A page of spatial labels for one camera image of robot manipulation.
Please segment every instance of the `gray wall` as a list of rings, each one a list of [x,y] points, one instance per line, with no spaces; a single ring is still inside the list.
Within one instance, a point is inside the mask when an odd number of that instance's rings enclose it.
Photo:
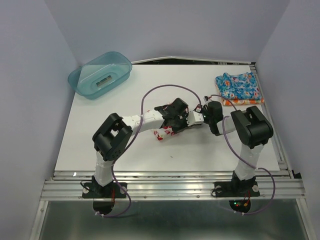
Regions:
[[[320,238],[320,1],[291,0],[257,62],[287,156],[301,172]]]
[[[256,61],[289,0],[45,0],[75,58]]]
[[[76,61],[43,0],[0,7],[0,239],[29,239],[73,98]]]

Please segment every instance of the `translucent blue tub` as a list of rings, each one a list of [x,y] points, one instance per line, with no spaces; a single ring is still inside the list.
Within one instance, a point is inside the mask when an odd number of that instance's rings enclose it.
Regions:
[[[125,56],[110,51],[74,70],[68,82],[79,95],[96,99],[127,80],[131,70]]]

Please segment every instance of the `white table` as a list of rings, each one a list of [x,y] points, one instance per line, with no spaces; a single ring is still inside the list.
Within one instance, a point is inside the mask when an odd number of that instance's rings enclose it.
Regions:
[[[140,113],[141,98],[151,88],[163,84],[182,85],[195,91],[201,98],[217,94],[216,76],[250,72],[247,65],[134,65],[129,79],[96,100],[75,94],[66,125],[56,171],[94,171],[96,153],[93,134],[111,113],[131,116]],[[181,98],[192,109],[196,97],[184,89],[164,87],[150,93],[145,100],[145,111]],[[245,110],[248,105],[238,106]],[[229,115],[232,107],[223,107]],[[236,132],[228,134],[230,143],[240,153],[241,142]],[[272,141],[262,150],[258,167],[278,171],[278,154]],[[119,158],[116,171],[233,171],[238,159],[229,150],[223,136],[215,136],[209,126],[187,129],[173,137],[158,141],[146,131]]]

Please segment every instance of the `blue floral fabric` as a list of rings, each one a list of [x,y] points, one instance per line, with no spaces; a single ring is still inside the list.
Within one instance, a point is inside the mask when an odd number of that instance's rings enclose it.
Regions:
[[[252,72],[240,75],[230,75],[225,72],[222,76],[217,76],[215,81],[220,95],[227,99],[262,99],[257,81]]]

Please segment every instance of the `red and white cloth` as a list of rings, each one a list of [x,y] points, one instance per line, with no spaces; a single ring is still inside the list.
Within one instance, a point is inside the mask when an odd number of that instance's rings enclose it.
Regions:
[[[159,141],[175,135],[175,132],[170,126],[165,126],[160,129],[152,129],[151,131],[153,131],[153,134]]]

